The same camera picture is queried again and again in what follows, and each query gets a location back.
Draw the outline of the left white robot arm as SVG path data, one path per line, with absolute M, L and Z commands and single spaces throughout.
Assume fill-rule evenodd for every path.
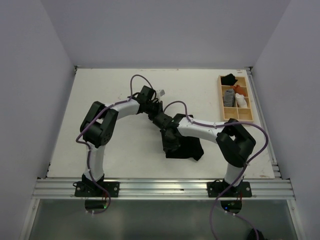
M 87 147 L 86 169 L 82 175 L 88 179 L 86 190 L 92 196 L 103 193 L 103 161 L 106 144 L 111 140 L 116 122 L 124 117 L 147 114 L 149 120 L 163 111 L 161 97 L 165 91 L 143 86 L 141 91 L 112 104 L 95 101 L 87 112 L 76 142 Z

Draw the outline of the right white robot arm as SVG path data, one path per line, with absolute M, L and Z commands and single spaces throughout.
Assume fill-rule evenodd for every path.
M 223 192 L 235 196 L 241 190 L 243 169 L 256 145 L 256 140 L 236 119 L 226 123 L 193 122 L 192 116 L 176 114 L 174 117 L 161 112 L 152 120 L 160 129 L 162 148 L 169 159 L 189 159 L 196 161 L 204 155 L 200 140 L 217 144 L 227 170 L 223 178 Z

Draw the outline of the black underwear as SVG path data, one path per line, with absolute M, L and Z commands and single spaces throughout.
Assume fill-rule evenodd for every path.
M 177 128 L 169 128 L 167 130 L 178 131 Z M 180 138 L 180 148 L 176 152 L 165 153 L 165 157 L 167 159 L 192 158 L 195 161 L 198 161 L 203 155 L 204 155 L 204 150 L 202 148 L 200 139 L 192 136 L 183 136 L 182 134 Z

